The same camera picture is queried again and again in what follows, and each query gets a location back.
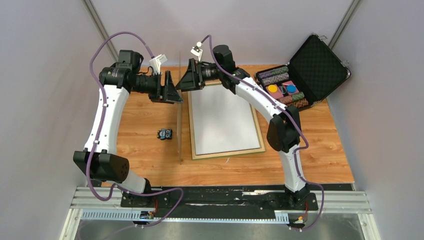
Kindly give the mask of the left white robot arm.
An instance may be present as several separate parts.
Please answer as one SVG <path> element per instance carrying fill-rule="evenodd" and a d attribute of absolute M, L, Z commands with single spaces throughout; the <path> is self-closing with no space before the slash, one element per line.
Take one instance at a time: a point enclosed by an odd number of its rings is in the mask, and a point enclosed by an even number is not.
<path fill-rule="evenodd" d="M 140 73 L 143 56 L 132 50 L 121 50 L 118 61 L 104 67 L 95 80 L 99 82 L 99 100 L 91 133 L 83 150 L 75 151 L 73 161 L 89 180 L 116 184 L 134 193 L 140 206 L 153 201 L 150 182 L 132 170 L 129 160 L 117 155 L 117 137 L 124 107 L 130 93 L 146 94 L 155 103 L 182 103 L 170 71 L 160 72 L 167 61 L 165 54 L 149 60 L 150 75 Z"/>

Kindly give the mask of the brown cardboard backing board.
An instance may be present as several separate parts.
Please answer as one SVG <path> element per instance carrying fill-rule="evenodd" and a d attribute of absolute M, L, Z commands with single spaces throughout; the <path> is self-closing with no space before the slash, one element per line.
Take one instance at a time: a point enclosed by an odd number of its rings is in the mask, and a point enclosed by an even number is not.
<path fill-rule="evenodd" d="M 178 53 L 178 80 L 180 81 L 182 78 L 182 56 L 181 51 Z M 183 118 L 183 104 L 178 104 L 177 111 L 177 144 L 178 144 L 178 159 L 179 164 L 182 165 L 183 155 L 182 155 L 182 118 Z"/>

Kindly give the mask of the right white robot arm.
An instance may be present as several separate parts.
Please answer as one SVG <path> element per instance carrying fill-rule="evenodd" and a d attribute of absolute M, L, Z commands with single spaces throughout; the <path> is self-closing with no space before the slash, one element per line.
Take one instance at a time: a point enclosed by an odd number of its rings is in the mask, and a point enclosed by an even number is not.
<path fill-rule="evenodd" d="M 207 81 L 220 80 L 224 88 L 254 107 L 268 121 L 266 139 L 280 156 L 284 185 L 289 190 L 285 195 L 286 204 L 298 209 L 305 203 L 304 193 L 307 191 L 298 152 L 303 137 L 298 109 L 272 98 L 247 71 L 237 67 L 227 45 L 217 45 L 212 49 L 213 63 L 201 60 L 201 46 L 198 42 L 192 47 L 190 52 L 194 58 L 189 59 L 187 70 L 176 89 L 182 92 L 202 90 Z"/>

